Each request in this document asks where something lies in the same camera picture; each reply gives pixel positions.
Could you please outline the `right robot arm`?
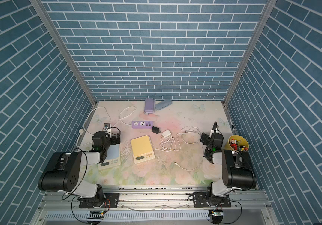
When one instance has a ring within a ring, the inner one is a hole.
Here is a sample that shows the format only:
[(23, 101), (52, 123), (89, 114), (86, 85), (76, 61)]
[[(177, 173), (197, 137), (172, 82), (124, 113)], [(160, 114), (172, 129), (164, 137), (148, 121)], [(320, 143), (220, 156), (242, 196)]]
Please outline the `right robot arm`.
[(205, 196), (211, 207), (229, 207), (228, 195), (235, 191), (247, 191), (256, 187), (250, 146), (245, 138), (233, 135), (223, 144), (224, 136), (215, 122), (209, 134), (203, 133), (200, 142), (206, 146), (204, 158), (210, 164), (221, 166), (221, 179), (211, 183)]

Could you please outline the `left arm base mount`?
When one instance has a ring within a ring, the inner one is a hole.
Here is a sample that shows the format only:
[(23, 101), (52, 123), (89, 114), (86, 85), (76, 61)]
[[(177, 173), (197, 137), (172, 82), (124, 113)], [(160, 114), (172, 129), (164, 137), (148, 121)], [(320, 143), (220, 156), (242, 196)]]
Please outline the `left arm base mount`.
[(117, 208), (120, 194), (119, 193), (105, 193), (101, 199), (97, 196), (93, 198), (79, 198), (80, 209), (100, 209), (106, 210)]

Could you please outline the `purple power strip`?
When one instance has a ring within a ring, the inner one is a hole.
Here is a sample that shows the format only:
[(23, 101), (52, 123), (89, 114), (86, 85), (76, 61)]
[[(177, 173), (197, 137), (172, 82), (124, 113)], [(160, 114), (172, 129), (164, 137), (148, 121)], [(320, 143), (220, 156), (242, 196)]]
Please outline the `purple power strip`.
[(133, 129), (151, 129), (153, 121), (133, 121), (131, 127)]

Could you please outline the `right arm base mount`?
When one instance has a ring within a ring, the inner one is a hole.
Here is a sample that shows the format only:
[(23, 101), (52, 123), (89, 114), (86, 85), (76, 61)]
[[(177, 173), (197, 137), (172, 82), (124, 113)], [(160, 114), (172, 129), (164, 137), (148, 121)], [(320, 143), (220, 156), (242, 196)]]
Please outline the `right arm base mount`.
[(189, 195), (189, 200), (193, 202), (195, 208), (228, 208), (231, 207), (229, 197), (219, 197), (206, 192), (194, 192)]

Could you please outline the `white charger adapter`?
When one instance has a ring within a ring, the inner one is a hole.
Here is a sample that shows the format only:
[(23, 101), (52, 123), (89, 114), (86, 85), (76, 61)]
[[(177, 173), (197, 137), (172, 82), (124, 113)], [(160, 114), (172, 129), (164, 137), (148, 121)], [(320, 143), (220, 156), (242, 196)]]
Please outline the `white charger adapter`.
[(163, 131), (163, 132), (161, 133), (161, 135), (162, 135), (162, 137), (163, 137), (163, 138), (168, 138), (168, 137), (170, 137), (172, 134), (171, 134), (171, 132), (170, 132), (169, 130), (166, 130), (166, 131)]

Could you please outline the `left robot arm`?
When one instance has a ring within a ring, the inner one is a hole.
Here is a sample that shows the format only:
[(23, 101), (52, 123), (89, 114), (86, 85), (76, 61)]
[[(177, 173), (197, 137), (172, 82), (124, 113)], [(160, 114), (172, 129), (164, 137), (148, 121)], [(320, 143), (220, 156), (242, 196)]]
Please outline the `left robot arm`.
[(56, 152), (46, 165), (38, 182), (43, 191), (64, 192), (64, 198), (73, 195), (79, 200), (80, 209), (117, 208), (119, 193), (104, 193), (100, 184), (85, 180), (80, 170), (92, 165), (107, 168), (120, 165), (121, 132), (110, 132), (109, 128), (92, 135), (90, 151), (76, 148), (72, 153)]

